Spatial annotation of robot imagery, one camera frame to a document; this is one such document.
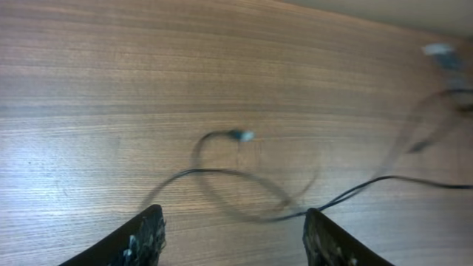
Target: wire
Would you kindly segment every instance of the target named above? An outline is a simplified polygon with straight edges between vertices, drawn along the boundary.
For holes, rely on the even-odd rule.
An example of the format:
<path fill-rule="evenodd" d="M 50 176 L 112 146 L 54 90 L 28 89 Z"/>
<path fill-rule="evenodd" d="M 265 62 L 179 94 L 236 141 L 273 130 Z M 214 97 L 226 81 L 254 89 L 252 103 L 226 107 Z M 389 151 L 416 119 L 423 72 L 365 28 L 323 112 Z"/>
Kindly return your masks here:
<path fill-rule="evenodd" d="M 413 178 L 413 177 L 403 177 L 403 176 L 396 176 L 396 175 L 383 175 L 388 169 L 392 168 L 393 164 L 395 161 L 397 161 L 398 157 L 403 153 L 403 148 L 404 146 L 409 142 L 410 137 L 412 136 L 412 133 L 414 132 L 415 128 L 418 126 L 420 123 L 420 119 L 417 116 L 417 113 L 423 112 L 426 107 L 429 106 L 429 104 L 432 102 L 433 99 L 435 98 L 451 98 L 453 95 L 458 95 L 458 94 L 473 94 L 472 90 L 469 89 L 449 89 L 445 90 L 442 92 L 437 92 L 433 95 L 430 95 L 429 97 L 423 99 L 408 115 L 407 119 L 404 122 L 403 127 L 401 128 L 401 132 L 399 133 L 398 137 L 396 138 L 396 141 L 392 148 L 389 150 L 388 155 L 384 158 L 384 160 L 381 163 L 381 166 L 378 168 L 378 170 L 374 173 L 372 178 L 360 185 L 357 185 L 353 188 L 350 188 L 343 192 L 342 194 L 339 194 L 337 197 L 333 198 L 331 201 L 328 203 L 318 207 L 317 209 L 319 211 L 326 210 L 327 208 L 333 207 L 334 205 L 338 205 L 351 197 L 354 197 L 355 195 L 361 193 L 364 189 L 368 188 L 370 185 L 373 183 L 382 181 L 382 180 L 389 180 L 389 179 L 394 179 L 394 180 L 401 180 L 401 181 L 406 181 L 406 182 L 411 182 L 411 183 L 417 183 L 421 185 L 427 185 L 435 188 L 448 188 L 448 189 L 473 189 L 473 185 L 452 185 L 452 184 L 446 184 L 446 183 L 439 183 L 439 182 L 434 182 L 430 180 L 423 180 L 423 179 L 418 179 L 418 178 Z M 452 100 L 454 110 L 458 112 L 462 116 L 470 115 L 473 112 L 473 105 L 459 105 L 456 103 L 454 100 Z M 439 141 L 442 137 L 444 137 L 447 132 L 453 127 L 453 125 L 456 124 L 456 121 L 449 122 L 449 120 L 445 120 L 442 122 L 442 124 L 433 131 L 433 133 L 430 134 L 428 138 L 421 142 L 417 142 L 414 144 L 410 151 L 421 151 L 425 147 L 432 145 L 434 142 Z M 205 144 L 215 138 L 215 137 L 227 137 L 227 138 L 232 138 L 234 140 L 241 140 L 241 141 L 246 141 L 243 140 L 243 138 L 247 138 L 249 135 L 252 136 L 252 134 L 245 134 L 245 132 L 241 132 L 238 130 L 231 130 L 231 131 L 215 131 L 215 132 L 210 132 L 204 135 L 199 139 L 199 141 L 196 143 L 194 146 L 194 150 L 191 155 L 191 165 L 192 167 L 190 169 L 186 169 L 183 171 L 180 171 L 174 175 L 172 175 L 169 179 L 164 181 L 163 183 L 159 184 L 156 188 L 154 188 L 147 198 L 144 199 L 142 207 L 145 208 L 147 207 L 151 201 L 154 199 L 154 197 L 159 194 L 165 187 L 168 185 L 171 185 L 174 181 L 182 178 L 182 177 L 187 177 L 189 175 L 195 175 L 196 179 L 201 187 L 201 189 L 205 192 L 206 195 L 208 195 L 213 202 L 218 204 L 226 214 L 241 220 L 245 222 L 258 222 L 258 223 L 266 223 L 266 222 L 281 222 L 285 221 L 287 219 L 292 219 L 294 217 L 298 216 L 304 216 L 307 212 L 306 211 L 301 211 L 301 208 L 294 202 L 294 200 L 285 192 L 284 189 L 279 187 L 277 184 L 273 183 L 272 181 L 258 177 L 255 174 L 250 174 L 247 172 L 243 171 L 237 171 L 237 170 L 232 170 L 232 169 L 224 169 L 224 168 L 203 168 L 202 167 L 202 162 L 201 162 L 201 154 L 202 151 L 205 147 Z M 277 197 L 281 198 L 282 203 L 285 205 L 289 205 L 293 209 L 292 214 L 288 214 L 285 216 L 276 216 L 276 217 L 261 217 L 257 215 L 251 215 L 244 213 L 237 208 L 235 208 L 233 205 L 225 201 L 207 182 L 205 175 L 204 174 L 224 174 L 224 175 L 230 175 L 230 176 L 235 176 L 235 177 L 240 177 L 244 180 L 250 180 L 255 183 L 258 183 L 260 186 L 271 192 L 272 194 L 276 195 Z"/>

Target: gray wall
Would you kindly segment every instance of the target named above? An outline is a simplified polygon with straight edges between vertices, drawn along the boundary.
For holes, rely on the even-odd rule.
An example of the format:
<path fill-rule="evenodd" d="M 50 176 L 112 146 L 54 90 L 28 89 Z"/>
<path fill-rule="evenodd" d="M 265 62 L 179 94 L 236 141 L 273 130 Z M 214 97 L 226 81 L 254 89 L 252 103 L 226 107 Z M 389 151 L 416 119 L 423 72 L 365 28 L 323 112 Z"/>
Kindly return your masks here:
<path fill-rule="evenodd" d="M 473 35 L 473 0 L 282 0 L 448 35 Z"/>

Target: wooden surface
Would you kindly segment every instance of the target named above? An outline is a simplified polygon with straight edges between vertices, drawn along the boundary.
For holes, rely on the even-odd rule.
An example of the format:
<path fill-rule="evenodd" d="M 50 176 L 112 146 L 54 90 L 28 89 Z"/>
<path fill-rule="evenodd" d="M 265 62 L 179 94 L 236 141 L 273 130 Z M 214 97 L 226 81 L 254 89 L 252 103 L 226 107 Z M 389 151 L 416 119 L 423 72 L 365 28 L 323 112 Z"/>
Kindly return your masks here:
<path fill-rule="evenodd" d="M 56 265 L 140 211 L 216 129 L 206 166 L 252 171 L 318 206 L 377 169 L 409 109 L 443 88 L 420 48 L 458 40 L 274 1 L 0 1 L 0 264 Z M 446 113 L 428 112 L 416 138 Z M 389 171 L 469 176 L 471 126 Z M 278 200 L 213 186 L 259 213 Z M 397 265 L 470 265 L 470 191 L 386 181 L 325 213 Z M 306 265 L 303 219 L 254 225 L 182 180 L 158 195 L 160 265 Z"/>

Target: wooden table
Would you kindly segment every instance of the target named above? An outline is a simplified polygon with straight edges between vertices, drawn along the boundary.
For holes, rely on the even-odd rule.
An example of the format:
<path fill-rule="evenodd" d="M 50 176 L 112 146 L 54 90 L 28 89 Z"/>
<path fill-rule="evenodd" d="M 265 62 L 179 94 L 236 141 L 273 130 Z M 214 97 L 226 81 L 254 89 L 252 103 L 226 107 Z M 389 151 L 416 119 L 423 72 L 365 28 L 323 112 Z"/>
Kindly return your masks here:
<path fill-rule="evenodd" d="M 188 167 L 271 179 L 319 206 L 371 177 L 409 110 L 444 79 L 421 47 L 459 40 L 277 1 L 0 2 L 0 264 L 56 265 L 137 214 Z M 414 139 L 447 111 L 429 111 Z M 389 173 L 473 183 L 471 125 Z M 243 209 L 277 204 L 237 178 L 209 177 Z M 325 213 L 397 265 L 470 265 L 470 191 L 386 181 Z M 154 198 L 167 220 L 160 265 L 306 265 L 303 218 L 224 215 L 192 178 Z"/>

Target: brown wood grain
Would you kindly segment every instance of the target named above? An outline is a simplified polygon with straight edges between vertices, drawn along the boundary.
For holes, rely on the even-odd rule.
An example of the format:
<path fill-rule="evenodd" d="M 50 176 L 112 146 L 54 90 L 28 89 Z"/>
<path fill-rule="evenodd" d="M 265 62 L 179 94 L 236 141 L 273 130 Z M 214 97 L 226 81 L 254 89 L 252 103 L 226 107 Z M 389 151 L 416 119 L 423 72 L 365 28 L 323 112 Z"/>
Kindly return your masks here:
<path fill-rule="evenodd" d="M 0 264 L 56 265 L 140 212 L 159 182 L 205 164 L 252 171 L 308 208 L 377 169 L 406 114 L 443 88 L 421 47 L 460 40 L 277 1 L 0 1 Z M 427 113 L 419 138 L 447 111 Z M 391 173 L 470 177 L 463 124 Z M 241 209 L 274 199 L 212 177 Z M 473 193 L 374 185 L 325 213 L 397 265 L 470 265 Z M 306 265 L 303 219 L 237 222 L 181 180 L 153 200 L 167 219 L 160 265 Z"/>

